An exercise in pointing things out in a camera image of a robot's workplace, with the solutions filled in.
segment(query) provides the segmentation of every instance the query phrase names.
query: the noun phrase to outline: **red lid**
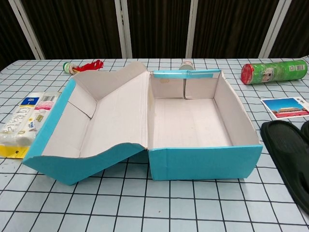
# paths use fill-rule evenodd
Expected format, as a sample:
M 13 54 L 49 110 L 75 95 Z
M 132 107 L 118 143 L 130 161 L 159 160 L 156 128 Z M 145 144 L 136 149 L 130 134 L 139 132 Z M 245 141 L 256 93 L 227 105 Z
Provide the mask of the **red lid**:
M 241 70 L 241 81 L 245 84 L 248 85 L 251 83 L 252 81 L 252 76 L 253 76 L 253 71 L 254 68 L 251 64 L 245 64 L 242 67 Z

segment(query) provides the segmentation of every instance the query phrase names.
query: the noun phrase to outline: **white grid tablecloth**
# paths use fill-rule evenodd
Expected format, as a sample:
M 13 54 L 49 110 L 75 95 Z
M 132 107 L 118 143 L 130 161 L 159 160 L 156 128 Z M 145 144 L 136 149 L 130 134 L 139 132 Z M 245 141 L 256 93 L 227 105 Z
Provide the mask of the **white grid tablecloth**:
M 116 71 L 137 59 L 102 59 Z M 239 95 L 258 135 L 273 120 L 262 98 L 302 96 L 309 101 L 309 74 L 300 81 L 245 86 L 245 63 L 292 59 L 192 59 L 197 70 L 219 68 Z M 64 62 L 20 60 L 0 72 L 0 123 L 29 92 L 62 91 L 70 75 Z M 177 70 L 182 59 L 139 59 L 152 70 Z M 308 118 L 292 118 L 297 127 Z M 135 155 L 73 186 L 0 158 L 0 231 L 8 232 L 309 232 L 309 216 L 293 201 L 268 151 L 247 179 L 153 181 L 146 154 Z

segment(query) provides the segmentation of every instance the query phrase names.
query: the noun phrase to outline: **slipper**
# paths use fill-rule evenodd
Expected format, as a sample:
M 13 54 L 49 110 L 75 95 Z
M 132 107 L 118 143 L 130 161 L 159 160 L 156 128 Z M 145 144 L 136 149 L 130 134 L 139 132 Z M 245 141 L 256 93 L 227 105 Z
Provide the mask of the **slipper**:
M 309 214 L 309 137 L 281 120 L 263 123 L 261 136 L 295 203 Z
M 309 138 L 309 121 L 305 122 L 301 127 L 301 132 Z

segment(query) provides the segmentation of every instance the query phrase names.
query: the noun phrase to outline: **curtain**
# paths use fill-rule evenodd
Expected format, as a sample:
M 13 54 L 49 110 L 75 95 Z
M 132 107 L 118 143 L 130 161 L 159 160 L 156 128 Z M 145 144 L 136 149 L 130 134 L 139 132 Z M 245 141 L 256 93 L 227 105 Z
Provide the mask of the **curtain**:
M 128 0 L 134 58 L 185 57 L 191 0 Z
M 278 1 L 198 1 L 192 57 L 257 58 Z
M 293 0 L 272 47 L 271 58 L 309 55 L 309 1 Z
M 121 58 L 114 0 L 22 0 L 47 59 Z
M 34 59 L 15 14 L 5 0 L 0 5 L 0 71 L 19 59 Z

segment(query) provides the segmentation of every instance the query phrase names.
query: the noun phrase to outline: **green cylindrical container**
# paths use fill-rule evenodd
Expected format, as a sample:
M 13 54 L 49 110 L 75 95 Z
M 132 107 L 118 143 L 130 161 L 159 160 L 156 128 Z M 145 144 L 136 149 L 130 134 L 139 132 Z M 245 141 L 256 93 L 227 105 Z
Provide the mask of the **green cylindrical container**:
M 303 78 L 307 73 L 303 60 L 267 64 L 245 64 L 241 70 L 241 80 L 245 85 L 271 81 L 290 81 Z

